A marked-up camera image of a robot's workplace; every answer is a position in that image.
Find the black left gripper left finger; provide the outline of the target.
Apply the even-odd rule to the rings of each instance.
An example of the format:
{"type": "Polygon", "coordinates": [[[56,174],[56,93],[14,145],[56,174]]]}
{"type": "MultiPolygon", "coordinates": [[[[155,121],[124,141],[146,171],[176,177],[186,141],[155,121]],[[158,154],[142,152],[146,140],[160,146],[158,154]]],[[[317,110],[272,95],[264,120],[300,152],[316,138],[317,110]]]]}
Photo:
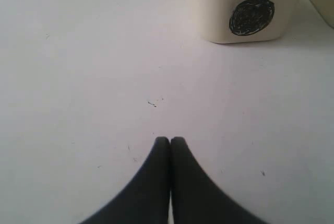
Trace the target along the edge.
{"type": "Polygon", "coordinates": [[[157,137],[131,181],[83,223],[168,223],[170,161],[169,140],[157,137]]]}

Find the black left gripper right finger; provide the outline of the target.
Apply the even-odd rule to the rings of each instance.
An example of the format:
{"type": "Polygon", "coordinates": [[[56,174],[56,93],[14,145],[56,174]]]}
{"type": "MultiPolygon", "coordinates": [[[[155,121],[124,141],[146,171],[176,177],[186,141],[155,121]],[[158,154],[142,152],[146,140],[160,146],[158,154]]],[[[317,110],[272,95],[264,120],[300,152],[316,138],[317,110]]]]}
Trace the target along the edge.
{"type": "Polygon", "coordinates": [[[171,140],[171,197],[174,223],[265,223],[208,177],[186,140],[171,140]]]}

